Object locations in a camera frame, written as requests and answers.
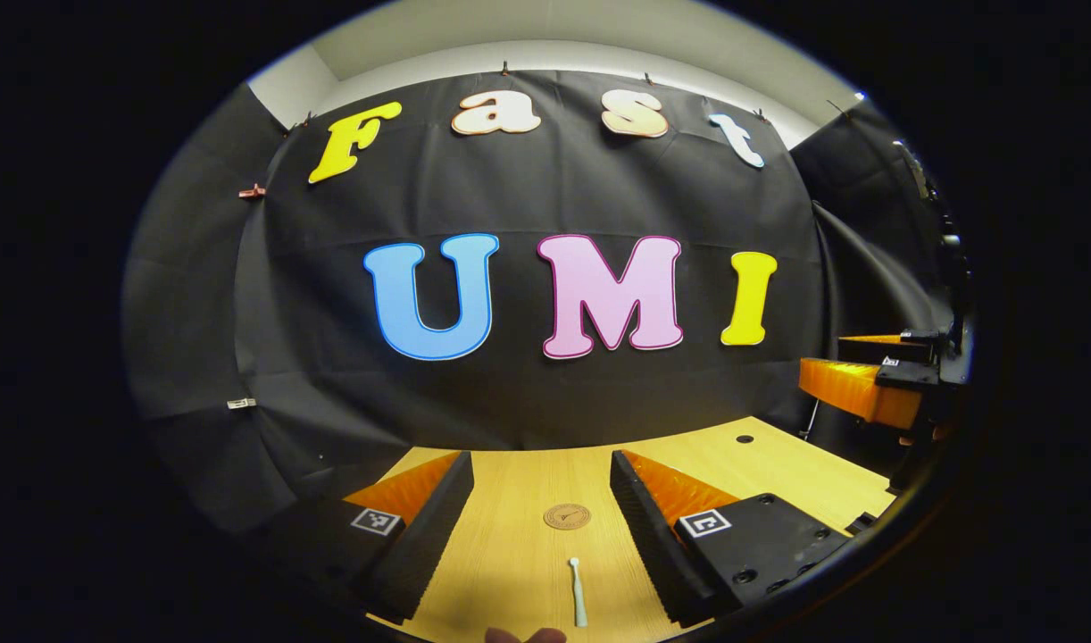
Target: white plastic stick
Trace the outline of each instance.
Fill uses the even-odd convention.
[[[577,558],[570,558],[570,567],[573,567],[573,599],[577,603],[574,607],[575,614],[577,614],[577,627],[589,626],[589,621],[586,620],[586,596],[582,594],[582,577],[577,574]]]

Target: blue letter u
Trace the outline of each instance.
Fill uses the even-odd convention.
[[[442,253],[455,262],[459,279],[459,321],[436,331],[419,318],[415,266],[424,255],[422,246],[394,243],[367,253],[362,266],[375,286],[375,311],[383,338],[391,347],[416,359],[455,359],[481,346],[491,325],[489,255],[497,251],[493,235],[459,235],[443,241]]]

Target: light wood tabletop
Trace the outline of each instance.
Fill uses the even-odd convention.
[[[753,442],[738,442],[745,434]],[[454,643],[481,643],[488,627],[523,640],[554,627],[573,643],[648,643],[685,631],[666,617],[610,491],[614,449],[741,499],[777,493],[843,534],[860,513],[877,516],[894,500],[883,476],[753,418],[606,446],[473,451],[473,492],[415,619],[386,624]],[[416,446],[383,477],[448,452]],[[572,531],[547,525],[546,510],[563,502],[589,508],[589,524]],[[585,628],[574,626],[571,557],[580,561]]]

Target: white wall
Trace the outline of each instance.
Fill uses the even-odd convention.
[[[320,114],[320,103],[337,85],[320,53],[304,45],[248,79],[248,86],[284,127],[303,122],[308,112]]]
[[[488,41],[483,45],[455,47],[407,58],[405,61],[389,62],[338,82],[314,105],[312,112],[324,114],[360,98],[415,82],[481,71],[500,71],[502,61],[507,61],[512,71],[519,69],[590,71],[631,78],[644,78],[645,73],[648,73],[657,85],[676,86],[746,110],[763,109],[764,116],[777,128],[779,138],[783,139],[788,150],[818,130],[815,122],[795,110],[712,72],[655,53],[596,45],[590,41],[566,40]]]

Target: yellow letter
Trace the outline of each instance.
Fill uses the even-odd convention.
[[[375,135],[379,135],[379,119],[395,118],[403,112],[403,106],[398,102],[386,103],[385,106],[377,106],[373,110],[365,110],[347,118],[343,118],[332,123],[327,128],[331,131],[331,139],[324,147],[324,158],[320,159],[320,167],[312,170],[308,176],[309,183],[320,183],[323,179],[329,179],[335,175],[341,175],[352,167],[357,158],[351,155],[351,145],[358,143],[359,150],[365,150]]]
[[[602,95],[602,122],[618,134],[648,135],[656,139],[669,130],[669,121],[657,114],[661,103],[639,91],[610,90]]]
[[[494,104],[483,106],[490,100]],[[542,122],[533,115],[533,103],[521,91],[484,91],[463,98],[459,106],[473,107],[451,121],[451,127],[459,134],[489,134],[494,130],[518,133],[530,131]]]
[[[767,253],[734,253],[732,267],[736,269],[736,306],[732,310],[732,324],[720,333],[724,346],[753,346],[764,341],[764,300],[767,298],[767,277],[775,273],[775,258]]]

